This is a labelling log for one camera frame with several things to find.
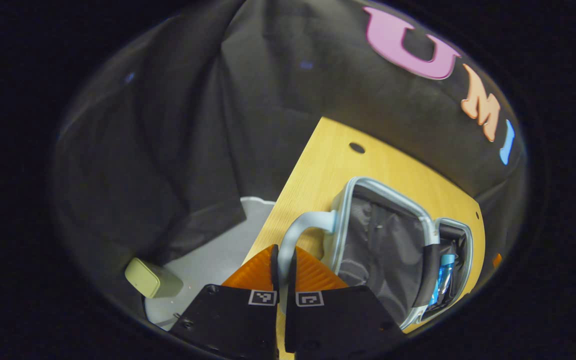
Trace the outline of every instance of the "gray suitcase handle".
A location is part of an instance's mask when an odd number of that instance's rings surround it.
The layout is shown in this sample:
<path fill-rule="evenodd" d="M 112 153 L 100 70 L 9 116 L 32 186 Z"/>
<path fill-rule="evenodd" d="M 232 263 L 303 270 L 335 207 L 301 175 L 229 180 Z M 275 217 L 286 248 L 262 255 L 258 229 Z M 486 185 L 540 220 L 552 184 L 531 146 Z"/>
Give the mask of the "gray suitcase handle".
<path fill-rule="evenodd" d="M 286 313 L 286 303 L 288 302 L 288 273 L 290 271 L 290 262 L 295 253 L 297 239 L 308 228 L 320 228 L 328 233 L 335 231 L 337 211 L 311 211 L 299 215 L 290 225 L 283 240 L 279 245 L 279 254 L 277 255 L 277 268 L 279 275 L 279 307 Z"/>

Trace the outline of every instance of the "wooden table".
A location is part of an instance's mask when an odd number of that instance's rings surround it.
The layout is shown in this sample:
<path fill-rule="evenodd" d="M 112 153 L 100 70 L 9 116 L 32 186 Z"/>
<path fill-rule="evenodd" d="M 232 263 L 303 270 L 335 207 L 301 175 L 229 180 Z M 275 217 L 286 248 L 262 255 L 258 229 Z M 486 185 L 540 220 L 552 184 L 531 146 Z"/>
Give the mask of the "wooden table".
<path fill-rule="evenodd" d="M 361 145 L 365 153 L 352 150 L 352 142 Z M 479 204 L 452 182 L 406 153 L 325 117 L 320 119 L 312 133 L 244 262 L 271 244 L 281 243 L 284 233 L 299 215 L 329 211 L 332 199 L 355 176 L 367 176 L 388 185 L 418 203 L 433 219 L 447 217 L 468 225 L 474 241 L 473 260 L 466 287 L 459 298 L 473 289 L 482 271 L 485 250 Z M 311 228 L 301 235 L 297 246 L 322 258 L 322 240 L 322 230 Z M 286 317 L 278 310 L 279 358 L 292 360 L 294 354 L 284 350 L 285 325 Z M 412 324 L 405 333 L 422 325 L 424 322 Z"/>

